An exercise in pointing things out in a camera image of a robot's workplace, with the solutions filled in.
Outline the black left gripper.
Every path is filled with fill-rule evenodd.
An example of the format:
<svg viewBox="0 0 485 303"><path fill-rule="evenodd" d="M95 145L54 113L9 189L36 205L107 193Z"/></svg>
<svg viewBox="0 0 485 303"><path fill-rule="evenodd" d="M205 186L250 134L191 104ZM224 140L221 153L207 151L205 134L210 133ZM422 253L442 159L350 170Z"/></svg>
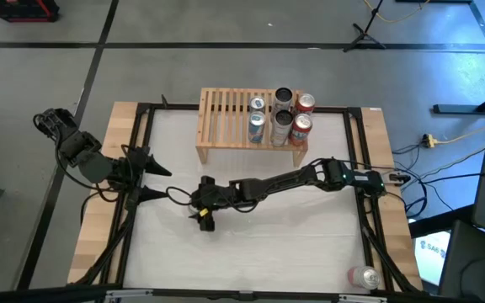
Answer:
<svg viewBox="0 0 485 303"><path fill-rule="evenodd" d="M127 210L136 210L142 202L167 198L166 192L141 186L143 170L146 173L161 176L171 176L172 173L160 165L150 153L149 147L136 147L128 151L124 157L116 159L116 174L124 192L126 193Z"/></svg>

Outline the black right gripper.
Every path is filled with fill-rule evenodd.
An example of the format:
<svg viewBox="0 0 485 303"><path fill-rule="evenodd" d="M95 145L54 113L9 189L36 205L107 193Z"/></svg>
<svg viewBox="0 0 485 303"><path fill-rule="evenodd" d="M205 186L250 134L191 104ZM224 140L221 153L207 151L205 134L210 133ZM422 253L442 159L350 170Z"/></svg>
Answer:
<svg viewBox="0 0 485 303"><path fill-rule="evenodd" d="M190 205L200 210L198 223L201 231L216 229L212 210L242 208L247 201L234 185L218 186L213 177L202 176L198 188L190 195Z"/></svg>

